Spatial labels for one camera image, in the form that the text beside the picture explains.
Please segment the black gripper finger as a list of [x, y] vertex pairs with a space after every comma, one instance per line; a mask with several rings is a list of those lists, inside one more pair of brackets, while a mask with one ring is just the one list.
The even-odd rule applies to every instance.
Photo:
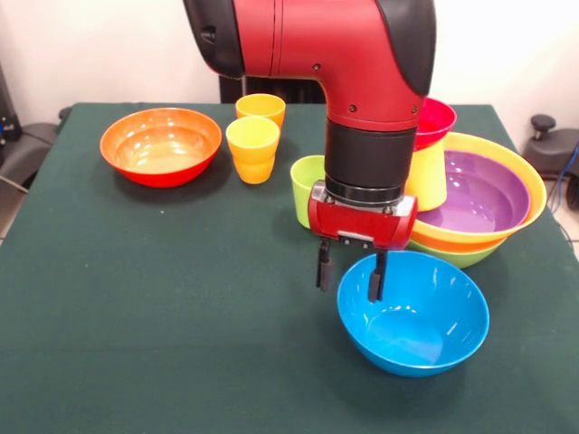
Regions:
[[322, 292], [329, 291], [331, 287], [333, 263], [330, 258], [330, 240], [321, 238], [318, 245], [318, 262], [316, 287]]
[[380, 301], [383, 298], [386, 262], [386, 251], [379, 250], [376, 253], [375, 269], [369, 279], [368, 300], [370, 302]]

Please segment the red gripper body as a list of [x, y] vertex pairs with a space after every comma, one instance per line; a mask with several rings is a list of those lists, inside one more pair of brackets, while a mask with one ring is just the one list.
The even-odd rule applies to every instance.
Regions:
[[308, 199], [309, 228], [319, 237], [359, 243], [375, 250], [402, 250], [411, 237], [417, 198], [403, 196], [393, 204], [360, 207], [332, 198], [325, 182], [314, 183]]

